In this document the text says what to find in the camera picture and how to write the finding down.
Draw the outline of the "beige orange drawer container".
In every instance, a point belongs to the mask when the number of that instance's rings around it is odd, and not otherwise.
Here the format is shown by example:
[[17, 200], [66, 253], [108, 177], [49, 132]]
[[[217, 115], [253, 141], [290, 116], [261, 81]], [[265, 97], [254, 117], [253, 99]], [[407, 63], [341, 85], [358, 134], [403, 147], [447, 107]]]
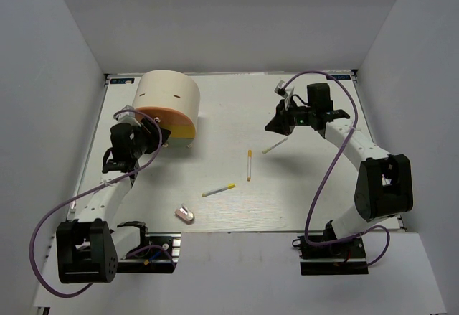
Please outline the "beige orange drawer container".
[[138, 84], [133, 107], [171, 132], [168, 145], [190, 147], [197, 134], [200, 91], [194, 80], [172, 70], [145, 73]]

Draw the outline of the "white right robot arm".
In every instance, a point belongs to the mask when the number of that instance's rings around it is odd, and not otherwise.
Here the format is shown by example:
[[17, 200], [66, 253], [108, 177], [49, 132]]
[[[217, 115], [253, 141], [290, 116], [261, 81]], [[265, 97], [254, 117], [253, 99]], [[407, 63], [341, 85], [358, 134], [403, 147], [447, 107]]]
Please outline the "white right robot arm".
[[354, 119], [344, 110], [335, 109], [326, 83], [308, 85], [308, 102], [299, 106], [292, 90], [281, 84], [275, 88], [281, 97], [275, 116], [265, 130], [289, 136], [297, 126], [309, 126], [338, 148], [337, 158], [345, 156], [358, 172], [354, 203], [340, 217], [330, 221], [319, 242], [313, 247], [339, 257], [350, 247], [350, 240], [377, 228], [379, 222], [409, 212], [413, 207], [410, 160], [377, 146], [358, 130]]

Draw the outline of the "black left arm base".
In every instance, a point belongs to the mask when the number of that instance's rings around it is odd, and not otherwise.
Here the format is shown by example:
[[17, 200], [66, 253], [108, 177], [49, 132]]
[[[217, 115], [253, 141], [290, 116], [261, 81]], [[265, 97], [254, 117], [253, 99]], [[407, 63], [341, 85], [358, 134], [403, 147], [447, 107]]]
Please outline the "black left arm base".
[[146, 223], [129, 221], [112, 230], [118, 273], [170, 274], [179, 261], [179, 233], [150, 232]]

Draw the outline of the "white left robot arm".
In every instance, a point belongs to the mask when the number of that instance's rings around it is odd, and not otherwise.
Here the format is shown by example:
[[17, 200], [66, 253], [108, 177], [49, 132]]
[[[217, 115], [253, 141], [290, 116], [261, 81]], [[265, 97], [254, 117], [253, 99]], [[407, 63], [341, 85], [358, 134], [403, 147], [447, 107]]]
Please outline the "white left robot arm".
[[142, 232], [123, 234], [110, 223], [138, 175], [138, 160], [163, 146], [171, 135], [148, 119], [119, 121], [110, 129], [111, 147], [103, 155], [100, 186], [72, 221], [59, 224], [57, 266], [62, 283], [110, 283], [118, 269], [122, 242], [137, 257], [151, 250]]

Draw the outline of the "thin white yellow pen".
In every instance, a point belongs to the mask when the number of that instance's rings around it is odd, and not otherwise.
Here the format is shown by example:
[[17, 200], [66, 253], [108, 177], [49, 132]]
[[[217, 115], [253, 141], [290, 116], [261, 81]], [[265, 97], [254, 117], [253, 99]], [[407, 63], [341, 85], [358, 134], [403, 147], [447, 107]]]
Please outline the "thin white yellow pen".
[[273, 144], [272, 146], [269, 146], [267, 147], [266, 149], [262, 150], [262, 154], [267, 154], [269, 153], [270, 151], [272, 151], [273, 149], [277, 148], [279, 145], [285, 143], [287, 140], [289, 139], [288, 136], [286, 136], [285, 138], [281, 139], [279, 142]]

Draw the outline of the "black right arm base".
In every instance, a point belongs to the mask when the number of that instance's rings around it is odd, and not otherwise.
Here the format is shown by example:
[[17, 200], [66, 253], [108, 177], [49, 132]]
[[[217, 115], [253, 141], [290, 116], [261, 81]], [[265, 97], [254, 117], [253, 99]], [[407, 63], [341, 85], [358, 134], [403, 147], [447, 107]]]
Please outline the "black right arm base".
[[363, 240], [327, 246], [309, 245], [303, 236], [292, 241], [299, 251], [302, 276], [345, 276], [369, 273]]

